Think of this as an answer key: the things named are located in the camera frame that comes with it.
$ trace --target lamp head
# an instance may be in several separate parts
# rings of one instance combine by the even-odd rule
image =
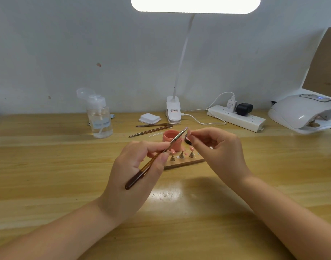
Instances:
[[[247,14],[261,0],[131,0],[139,12]]]

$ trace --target forearm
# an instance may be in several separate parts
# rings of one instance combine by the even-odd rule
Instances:
[[[298,259],[331,259],[331,225],[254,176],[236,192]]]
[[[0,247],[0,260],[74,260],[115,227],[95,200]]]

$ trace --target left hand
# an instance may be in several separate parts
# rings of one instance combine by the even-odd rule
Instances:
[[[139,171],[140,162],[146,156],[153,158],[157,152],[164,151],[169,145],[169,142],[132,141],[115,159],[108,185],[98,198],[98,204],[116,226],[142,207],[161,176],[169,154],[161,153],[148,173],[130,190],[124,188],[125,184]]]

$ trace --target hand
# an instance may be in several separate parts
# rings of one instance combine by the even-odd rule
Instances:
[[[148,173],[130,190],[124,188],[125,184],[139,171],[140,162],[146,156],[153,158],[157,152],[164,151],[169,145],[169,142],[132,141],[115,159],[108,185],[102,196],[98,198],[98,204],[116,226],[133,216],[142,207],[161,176],[169,154],[161,153]]]
[[[207,127],[189,131],[187,137],[211,169],[227,185],[251,174],[244,159],[240,139],[235,134]]]

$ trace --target bottle cap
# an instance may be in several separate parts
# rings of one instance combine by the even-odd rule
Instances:
[[[79,88],[76,91],[78,98],[86,100],[87,109],[102,109],[107,106],[105,98],[97,95],[96,92],[90,88]]]

